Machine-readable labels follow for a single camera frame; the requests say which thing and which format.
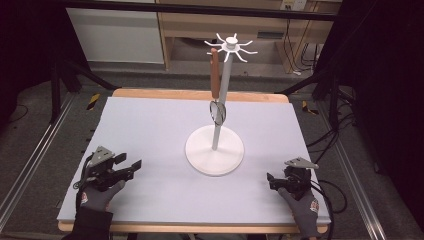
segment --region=gray glove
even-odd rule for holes
[[[312,191],[305,192],[299,201],[296,201],[285,188],[279,188],[278,193],[289,204],[302,239],[321,237],[321,234],[317,231],[319,204]]]
[[[104,192],[92,187],[90,184],[84,189],[81,196],[81,207],[92,209],[99,212],[105,212],[108,209],[109,202],[125,186],[125,181],[121,180],[114,186]]]

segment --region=white table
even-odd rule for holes
[[[287,160],[310,159],[293,106],[282,95],[229,93],[224,126],[240,136],[245,154],[230,174],[210,177],[195,170],[184,152],[193,131],[213,124],[209,96],[201,91],[117,90],[70,183],[57,218],[59,229],[72,230],[72,184],[79,180],[84,160],[101,145],[117,155],[127,153],[115,170],[142,159],[134,179],[111,202],[113,232],[298,232],[288,205],[266,179],[267,172],[283,178]],[[325,232],[328,211],[322,196],[314,195],[321,203],[318,231]]]

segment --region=white cabinet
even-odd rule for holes
[[[154,3],[154,0],[132,1]],[[156,13],[67,10],[88,61],[164,63]]]

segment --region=glove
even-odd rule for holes
[[[305,192],[303,197],[296,201],[285,188],[279,188],[278,194],[282,196],[290,206],[294,221],[299,227],[303,238],[321,237],[317,231],[317,219],[319,204],[311,190]]]
[[[108,210],[109,202],[125,186],[125,181],[121,180],[104,192],[92,187],[90,184],[83,190],[81,195],[81,207],[99,212]]]

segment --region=sleeve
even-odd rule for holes
[[[99,212],[81,207],[75,216],[72,232],[62,240],[108,240],[112,217],[113,214],[110,212]]]

